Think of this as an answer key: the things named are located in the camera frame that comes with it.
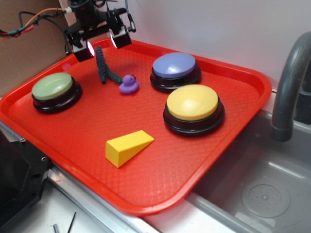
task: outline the cardboard box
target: cardboard box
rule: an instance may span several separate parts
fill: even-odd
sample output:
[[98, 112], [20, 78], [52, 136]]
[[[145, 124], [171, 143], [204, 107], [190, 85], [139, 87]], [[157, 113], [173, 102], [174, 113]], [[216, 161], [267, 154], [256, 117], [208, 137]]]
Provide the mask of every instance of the cardboard box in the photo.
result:
[[[2, 1], [0, 29], [6, 32], [19, 29], [20, 11], [38, 13], [51, 7], [60, 7], [58, 0]], [[22, 17], [25, 24], [32, 16]], [[67, 27], [65, 17], [55, 21], [63, 28]], [[66, 56], [64, 45], [61, 31], [44, 19], [33, 30], [17, 38], [0, 40], [0, 97], [63, 59]]]

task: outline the sink basin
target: sink basin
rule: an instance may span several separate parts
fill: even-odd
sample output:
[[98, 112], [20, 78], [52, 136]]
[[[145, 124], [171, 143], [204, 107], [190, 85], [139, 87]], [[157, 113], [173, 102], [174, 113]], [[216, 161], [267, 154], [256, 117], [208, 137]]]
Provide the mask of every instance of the sink basin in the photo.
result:
[[310, 232], [311, 127], [295, 122], [292, 139], [277, 142], [270, 121], [261, 110], [191, 195], [237, 232]]

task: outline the wooden block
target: wooden block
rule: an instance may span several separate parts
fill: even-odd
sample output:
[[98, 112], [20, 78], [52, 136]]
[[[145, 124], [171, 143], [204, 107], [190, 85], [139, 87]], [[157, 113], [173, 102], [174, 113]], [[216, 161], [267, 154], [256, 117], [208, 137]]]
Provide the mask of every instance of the wooden block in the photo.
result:
[[143, 130], [106, 141], [106, 159], [121, 167], [155, 139]]

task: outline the purple button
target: purple button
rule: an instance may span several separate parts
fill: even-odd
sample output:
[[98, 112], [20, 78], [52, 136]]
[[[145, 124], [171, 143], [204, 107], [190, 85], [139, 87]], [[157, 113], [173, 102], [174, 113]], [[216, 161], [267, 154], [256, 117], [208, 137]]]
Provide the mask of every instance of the purple button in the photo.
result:
[[153, 69], [161, 78], [180, 78], [195, 69], [195, 58], [182, 52], [169, 53], [156, 59]]

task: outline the rubber duck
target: rubber duck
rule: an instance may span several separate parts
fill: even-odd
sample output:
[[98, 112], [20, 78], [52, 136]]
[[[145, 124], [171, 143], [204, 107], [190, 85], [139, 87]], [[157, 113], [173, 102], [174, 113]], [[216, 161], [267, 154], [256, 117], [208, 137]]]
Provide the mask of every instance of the rubber duck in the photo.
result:
[[138, 90], [139, 82], [136, 81], [134, 75], [125, 75], [122, 79], [123, 83], [119, 86], [119, 90], [124, 94], [130, 94]]

